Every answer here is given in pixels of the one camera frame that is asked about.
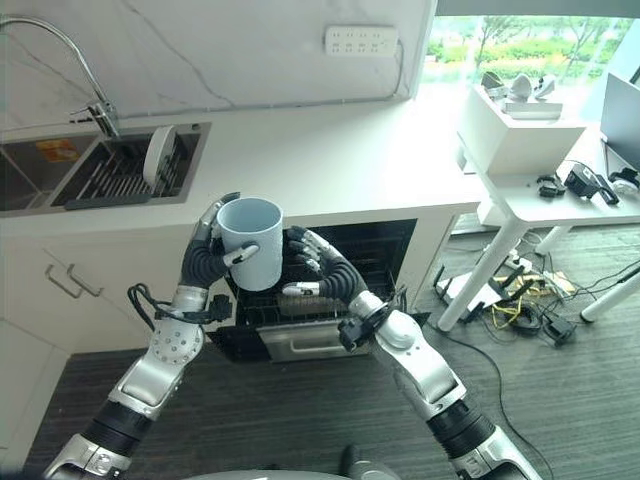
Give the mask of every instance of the cabinet door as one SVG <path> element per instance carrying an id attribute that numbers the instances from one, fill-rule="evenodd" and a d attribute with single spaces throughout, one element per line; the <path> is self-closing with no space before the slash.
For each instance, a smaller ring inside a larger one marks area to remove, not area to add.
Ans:
<path id="1" fill-rule="evenodd" d="M 0 447 L 11 445 L 52 349 L 0 319 Z"/>
<path id="2" fill-rule="evenodd" d="M 48 238 L 45 242 L 56 259 L 74 265 L 75 275 L 83 282 L 94 290 L 102 289 L 105 299 L 144 326 L 127 298 L 127 288 L 145 283 L 154 298 L 171 301 L 192 231 L 192 225 L 169 226 Z M 214 285 L 213 294 L 218 293 L 233 298 L 224 281 Z"/>
<path id="3" fill-rule="evenodd" d="M 5 241 L 2 258 L 4 316 L 25 331 L 68 353 L 124 350 L 148 344 L 144 327 L 104 298 L 94 298 L 86 292 L 73 298 L 69 293 L 79 292 L 79 287 L 67 277 L 66 266 L 38 242 Z"/>

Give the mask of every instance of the desk leg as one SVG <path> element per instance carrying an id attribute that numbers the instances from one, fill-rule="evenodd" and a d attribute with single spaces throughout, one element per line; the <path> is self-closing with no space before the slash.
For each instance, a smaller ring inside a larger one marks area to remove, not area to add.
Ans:
<path id="1" fill-rule="evenodd" d="M 595 322 L 598 316 L 606 310 L 615 307 L 622 300 L 634 292 L 640 291 L 640 272 L 620 285 L 609 290 L 606 294 L 593 302 L 582 312 L 580 318 L 585 322 Z"/>
<path id="2" fill-rule="evenodd" d="M 538 245 L 536 245 L 535 252 L 538 255 L 546 255 L 551 251 L 558 239 L 560 239 L 560 237 L 562 237 L 569 230 L 571 230 L 571 227 L 568 225 L 553 227 L 553 229 L 549 233 L 547 233 L 547 236 L 544 237 Z"/>
<path id="3" fill-rule="evenodd" d="M 467 305 L 478 294 L 482 286 L 487 283 L 496 269 L 500 266 L 509 251 L 515 247 L 518 240 L 528 230 L 525 223 L 516 218 L 509 218 L 491 242 L 491 246 L 484 253 L 480 262 L 475 266 L 469 280 L 462 290 L 455 296 L 451 304 L 438 320 L 438 328 L 448 332 L 462 316 Z"/>

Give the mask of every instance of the faucet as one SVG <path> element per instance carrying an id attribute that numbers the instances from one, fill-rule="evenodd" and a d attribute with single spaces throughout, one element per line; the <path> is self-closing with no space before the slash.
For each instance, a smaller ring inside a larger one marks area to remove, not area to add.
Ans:
<path id="1" fill-rule="evenodd" d="M 96 80 L 95 75 L 89 68 L 89 65 L 87 64 L 82 51 L 80 51 L 74 41 L 71 40 L 71 38 L 69 38 L 66 33 L 59 30 L 54 25 L 51 25 L 49 22 L 45 22 L 44 20 L 41 20 L 39 18 L 28 17 L 24 15 L 0 15 L 0 30 L 12 23 L 26 23 L 43 28 L 44 30 L 58 37 L 67 47 L 69 47 L 69 50 L 71 50 L 73 55 L 76 57 L 76 60 L 78 60 L 78 63 L 80 63 L 82 71 L 86 75 L 87 80 L 89 80 L 93 91 L 98 97 L 97 101 L 89 103 L 81 111 L 87 110 L 93 117 L 93 120 L 100 127 L 100 130 L 102 130 L 105 135 L 114 139 L 119 138 L 120 133 L 118 132 L 117 127 L 118 119 L 116 115 L 116 109 L 107 99 L 104 90 L 102 90 L 102 87 L 98 83 L 98 80 Z"/>

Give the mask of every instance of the stainless steel sink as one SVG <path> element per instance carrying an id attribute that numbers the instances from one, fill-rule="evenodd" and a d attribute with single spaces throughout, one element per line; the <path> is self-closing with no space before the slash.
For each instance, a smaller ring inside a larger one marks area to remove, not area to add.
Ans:
<path id="1" fill-rule="evenodd" d="M 80 155 L 67 162 L 46 161 L 42 141 L 5 144 L 0 150 L 6 187 L 0 215 L 184 202 L 209 128 L 210 124 L 177 126 L 173 152 L 158 172 L 154 189 L 142 171 L 155 129 L 124 130 L 117 140 L 86 135 L 67 139 L 78 152 L 69 156 Z"/>
<path id="2" fill-rule="evenodd" d="M 82 135 L 0 146 L 0 211 L 42 207 L 95 138 Z"/>

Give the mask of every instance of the drawer handle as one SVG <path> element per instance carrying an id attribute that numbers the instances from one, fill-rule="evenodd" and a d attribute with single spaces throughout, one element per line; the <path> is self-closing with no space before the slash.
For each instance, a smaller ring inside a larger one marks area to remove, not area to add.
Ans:
<path id="1" fill-rule="evenodd" d="M 333 345 L 330 347 L 309 347 L 309 348 L 296 348 L 293 340 L 289 341 L 289 348 L 293 353 L 305 354 L 305 353 L 333 353 L 333 352 L 346 352 L 342 345 Z"/>
<path id="2" fill-rule="evenodd" d="M 55 286 L 57 286 L 58 288 L 60 288 L 63 292 L 65 292 L 67 295 L 69 295 L 72 298 L 80 298 L 80 295 L 82 295 L 82 289 L 78 290 L 78 293 L 74 293 L 71 290 L 69 290 L 67 287 L 65 287 L 63 284 L 61 284 L 58 280 L 56 280 L 55 278 L 53 278 L 51 276 L 51 270 L 53 270 L 53 265 L 50 264 L 47 269 L 44 271 L 44 276 L 47 277 L 47 280 L 49 280 L 51 283 L 53 283 Z"/>
<path id="3" fill-rule="evenodd" d="M 73 269 L 74 269 L 75 266 L 76 266 L 75 263 L 72 263 L 71 265 L 69 265 L 69 268 L 67 268 L 67 276 L 71 279 L 71 281 L 73 283 L 78 285 L 82 290 L 85 290 L 92 297 L 99 297 L 100 294 L 102 293 L 102 290 L 104 290 L 104 288 L 99 288 L 98 290 L 94 290 L 90 285 L 87 285 L 84 282 L 84 280 L 82 280 L 81 278 L 76 277 L 73 274 Z"/>

